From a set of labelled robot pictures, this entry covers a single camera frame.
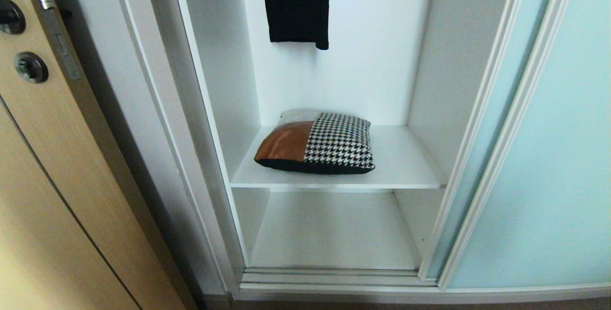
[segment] wardrobe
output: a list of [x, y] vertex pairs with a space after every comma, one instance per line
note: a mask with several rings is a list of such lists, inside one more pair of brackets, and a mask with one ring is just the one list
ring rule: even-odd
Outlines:
[[[436, 286], [428, 268], [515, 0], [329, 0], [328, 51], [269, 42], [264, 0], [179, 5], [197, 73], [182, 87], [205, 107], [222, 179], [211, 194], [226, 197], [240, 287]], [[258, 165], [259, 145], [290, 109], [371, 121], [375, 170]]]

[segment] black garment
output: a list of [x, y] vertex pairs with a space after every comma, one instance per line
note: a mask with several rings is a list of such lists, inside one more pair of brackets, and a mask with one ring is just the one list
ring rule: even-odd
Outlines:
[[329, 49], [329, 0], [265, 0], [271, 42], [314, 42]]

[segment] houndstooth pattern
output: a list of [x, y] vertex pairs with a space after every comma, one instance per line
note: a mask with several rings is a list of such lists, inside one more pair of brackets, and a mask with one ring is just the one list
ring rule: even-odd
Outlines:
[[364, 119], [320, 113], [314, 120], [304, 162], [373, 169], [369, 126]]

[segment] cushion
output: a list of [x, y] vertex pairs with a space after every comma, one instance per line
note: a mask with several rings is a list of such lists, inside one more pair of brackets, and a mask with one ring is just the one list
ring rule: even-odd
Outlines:
[[282, 171], [362, 174], [372, 171], [369, 121], [344, 114], [290, 110], [263, 140], [255, 161]]

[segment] white shelf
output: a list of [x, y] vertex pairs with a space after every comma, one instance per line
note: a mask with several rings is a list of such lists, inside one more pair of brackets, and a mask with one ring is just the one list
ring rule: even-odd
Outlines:
[[392, 193], [272, 192], [249, 267], [418, 269]]
[[231, 187], [238, 188], [443, 188], [446, 177], [408, 127], [371, 127], [376, 168], [362, 175], [315, 175], [277, 171], [254, 161], [274, 127], [262, 127], [238, 167]]

